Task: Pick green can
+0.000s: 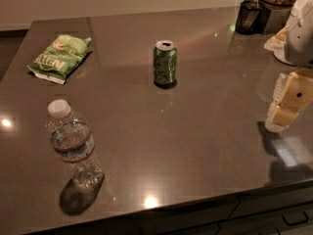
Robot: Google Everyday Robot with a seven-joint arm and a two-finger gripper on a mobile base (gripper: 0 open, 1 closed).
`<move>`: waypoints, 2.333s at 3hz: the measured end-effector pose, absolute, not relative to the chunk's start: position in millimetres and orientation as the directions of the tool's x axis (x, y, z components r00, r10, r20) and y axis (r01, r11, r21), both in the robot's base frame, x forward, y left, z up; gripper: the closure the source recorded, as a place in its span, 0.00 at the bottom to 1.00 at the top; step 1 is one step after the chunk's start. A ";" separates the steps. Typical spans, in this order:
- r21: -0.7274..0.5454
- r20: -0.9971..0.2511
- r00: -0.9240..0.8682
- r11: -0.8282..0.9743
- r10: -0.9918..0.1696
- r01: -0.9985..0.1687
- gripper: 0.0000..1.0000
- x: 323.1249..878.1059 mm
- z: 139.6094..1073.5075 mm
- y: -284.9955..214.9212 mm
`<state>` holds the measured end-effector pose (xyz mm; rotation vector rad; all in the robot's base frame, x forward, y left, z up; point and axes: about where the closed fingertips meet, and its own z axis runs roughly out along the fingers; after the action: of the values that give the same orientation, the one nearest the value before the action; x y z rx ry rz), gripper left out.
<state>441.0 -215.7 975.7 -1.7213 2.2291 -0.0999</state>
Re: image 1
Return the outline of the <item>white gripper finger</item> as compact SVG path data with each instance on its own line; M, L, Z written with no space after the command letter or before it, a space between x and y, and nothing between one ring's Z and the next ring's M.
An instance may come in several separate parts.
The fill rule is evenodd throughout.
M274 133L282 132L291 124L291 110L281 103L289 76L281 73L273 91L273 101L269 106L265 121L265 128Z

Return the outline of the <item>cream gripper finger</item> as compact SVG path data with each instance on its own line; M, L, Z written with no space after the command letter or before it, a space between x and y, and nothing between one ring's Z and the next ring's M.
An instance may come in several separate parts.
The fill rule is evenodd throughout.
M290 124L292 124L313 101L313 70L296 70L288 76L281 103L291 110Z

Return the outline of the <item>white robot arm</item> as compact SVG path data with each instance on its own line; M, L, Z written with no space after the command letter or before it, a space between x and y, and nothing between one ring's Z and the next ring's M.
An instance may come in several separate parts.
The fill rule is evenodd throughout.
M281 132L313 101L313 0L297 0L286 25L264 48L282 63L298 67L279 75L267 113L266 129Z

